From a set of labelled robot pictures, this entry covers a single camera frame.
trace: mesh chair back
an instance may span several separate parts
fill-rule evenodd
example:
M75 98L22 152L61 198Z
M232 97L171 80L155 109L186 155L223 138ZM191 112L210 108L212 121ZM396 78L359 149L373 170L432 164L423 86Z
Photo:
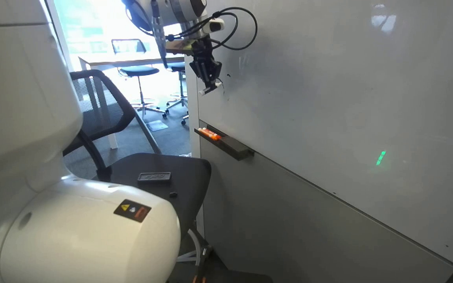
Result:
M126 52L141 52L145 53L146 47L140 39L112 39L111 45L113 46L113 52L126 53Z
M99 70L71 72L71 79L83 112L81 130L90 138L97 140L103 136L124 130L134 119L136 113L111 80ZM83 146L75 138L64 151L64 155Z

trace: white robot body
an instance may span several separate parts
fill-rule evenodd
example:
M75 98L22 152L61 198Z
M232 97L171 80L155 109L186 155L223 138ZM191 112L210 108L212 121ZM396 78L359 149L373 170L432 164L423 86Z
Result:
M169 202L78 179L62 151L78 101L39 0L0 0L0 283L161 283L179 249ZM142 222L114 214L124 199Z

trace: green light spot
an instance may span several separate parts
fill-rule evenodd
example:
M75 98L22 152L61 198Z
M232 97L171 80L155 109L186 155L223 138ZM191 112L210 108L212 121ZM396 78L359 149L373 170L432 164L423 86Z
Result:
M381 155L379 156L379 160L377 160L377 166L382 163L383 157L385 156L385 152L382 152Z

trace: whiteboard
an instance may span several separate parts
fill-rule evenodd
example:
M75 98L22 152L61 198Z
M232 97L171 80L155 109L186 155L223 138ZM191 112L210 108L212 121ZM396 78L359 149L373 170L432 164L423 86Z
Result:
M453 0L230 6L199 118L453 262Z

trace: warning label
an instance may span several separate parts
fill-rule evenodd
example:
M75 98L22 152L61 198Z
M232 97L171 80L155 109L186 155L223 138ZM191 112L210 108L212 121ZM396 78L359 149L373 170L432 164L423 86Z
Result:
M126 199L115 209L113 213L137 222L142 222L148 215L151 208L135 201Z

